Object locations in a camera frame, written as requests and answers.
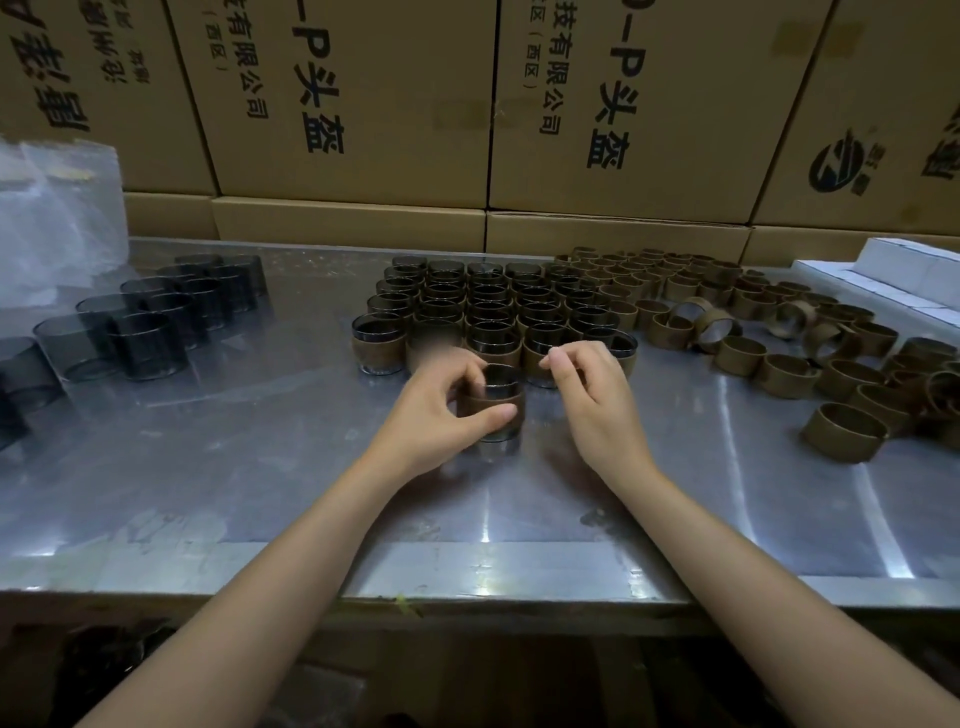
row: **right hand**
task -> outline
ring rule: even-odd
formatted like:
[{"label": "right hand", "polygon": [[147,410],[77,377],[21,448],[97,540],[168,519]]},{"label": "right hand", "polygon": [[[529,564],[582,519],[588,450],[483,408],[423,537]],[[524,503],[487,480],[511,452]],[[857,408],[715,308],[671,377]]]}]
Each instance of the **right hand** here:
[{"label": "right hand", "polygon": [[634,393],[603,343],[564,344],[551,349],[540,366],[557,382],[577,450],[604,482],[613,485],[633,464],[652,464]]}]

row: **plastic bag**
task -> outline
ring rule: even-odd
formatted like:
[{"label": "plastic bag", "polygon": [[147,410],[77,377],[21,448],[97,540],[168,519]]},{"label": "plastic bag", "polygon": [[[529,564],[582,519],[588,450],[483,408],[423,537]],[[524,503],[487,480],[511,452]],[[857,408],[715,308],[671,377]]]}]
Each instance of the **plastic bag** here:
[{"label": "plastic bag", "polygon": [[120,161],[104,144],[21,144],[23,156],[43,174],[66,214],[82,248],[84,271],[96,276],[127,261],[127,212],[124,209]]},{"label": "plastic bag", "polygon": [[47,305],[127,260],[120,167],[107,146],[0,142],[0,306]]}]

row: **glass cup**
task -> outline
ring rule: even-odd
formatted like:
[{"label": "glass cup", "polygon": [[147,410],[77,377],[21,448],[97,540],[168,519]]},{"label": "glass cup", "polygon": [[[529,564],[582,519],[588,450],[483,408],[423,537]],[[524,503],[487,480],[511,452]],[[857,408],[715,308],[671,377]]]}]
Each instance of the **glass cup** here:
[{"label": "glass cup", "polygon": [[196,265],[203,269],[204,275],[209,276],[210,271],[216,268],[218,265],[224,264],[224,259],[221,255],[215,253],[196,253],[192,255],[178,255],[174,258],[174,262],[178,264],[189,264]]},{"label": "glass cup", "polygon": [[177,293],[180,291],[180,285],[175,280],[163,276],[147,276],[142,279],[128,280],[120,286],[120,290],[143,299],[160,293]]},{"label": "glass cup", "polygon": [[63,394],[57,374],[30,336],[0,339],[0,390],[21,412],[38,410]]},{"label": "glass cup", "polygon": [[233,308],[222,281],[193,279],[183,284],[183,292],[193,296],[206,330],[213,331],[233,323]]},{"label": "glass cup", "polygon": [[163,313],[133,313],[107,324],[124,376],[131,381],[160,379],[189,363],[173,320]]},{"label": "glass cup", "polygon": [[267,295],[267,275],[263,272],[263,260],[259,255],[228,255],[224,258],[224,264],[244,268],[250,274],[253,293],[257,296]]},{"label": "glass cup", "polygon": [[143,304],[149,311],[164,313],[170,317],[177,327],[184,348],[188,351],[209,342],[204,315],[193,296],[187,293],[164,293],[151,296]]},{"label": "glass cup", "polygon": [[406,364],[406,327],[395,313],[365,313],[351,324],[353,356],[364,374],[395,374]]},{"label": "glass cup", "polygon": [[55,316],[37,324],[34,336],[61,379],[90,381],[118,369],[104,324],[97,314]]},{"label": "glass cup", "polygon": [[220,265],[210,270],[210,276],[224,285],[224,292],[233,313],[253,311],[256,308],[256,293],[250,279],[250,271],[239,265]]},{"label": "glass cup", "polygon": [[10,397],[0,389],[0,450],[8,448],[28,432],[19,410]]}]

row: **stacked cardboard boxes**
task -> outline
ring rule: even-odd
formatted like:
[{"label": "stacked cardboard boxes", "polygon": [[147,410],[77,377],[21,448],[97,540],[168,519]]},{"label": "stacked cardboard boxes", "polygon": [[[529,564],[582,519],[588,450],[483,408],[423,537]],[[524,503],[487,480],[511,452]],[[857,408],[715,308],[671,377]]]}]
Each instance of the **stacked cardboard boxes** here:
[{"label": "stacked cardboard boxes", "polygon": [[137,204],[172,193],[210,214],[216,184],[162,0],[3,3],[0,35],[4,137],[109,144]]},{"label": "stacked cardboard boxes", "polygon": [[116,146],[141,234],[853,259],[960,234],[958,22],[951,0],[5,3],[0,132]]},{"label": "stacked cardboard boxes", "polygon": [[955,0],[841,0],[754,223],[960,233],[958,25]]}]

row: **metal surface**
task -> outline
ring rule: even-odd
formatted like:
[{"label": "metal surface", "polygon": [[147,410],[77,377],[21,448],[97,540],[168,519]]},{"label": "metal surface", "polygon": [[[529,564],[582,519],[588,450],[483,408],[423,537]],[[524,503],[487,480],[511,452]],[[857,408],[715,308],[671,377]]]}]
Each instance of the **metal surface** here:
[{"label": "metal surface", "polygon": [[[138,241],[132,257],[146,270],[196,248]],[[68,398],[29,416],[32,435],[0,452],[0,590],[210,595],[363,451],[406,379],[362,375],[349,345],[350,321],[392,253],[256,252],[271,298],[213,332],[188,371],[69,385]],[[0,311],[0,334],[29,332],[87,295]],[[745,329],[771,352],[796,352],[760,323]],[[693,352],[641,342],[631,382],[660,467],[834,603],[960,608],[955,453],[900,439],[869,464],[831,462],[798,436],[821,400],[775,400]],[[391,503],[346,605],[402,596],[401,606],[467,602],[485,614],[504,602],[572,604],[581,619],[585,604],[689,603],[577,455],[559,394],[526,395],[518,443],[458,456]]]}]

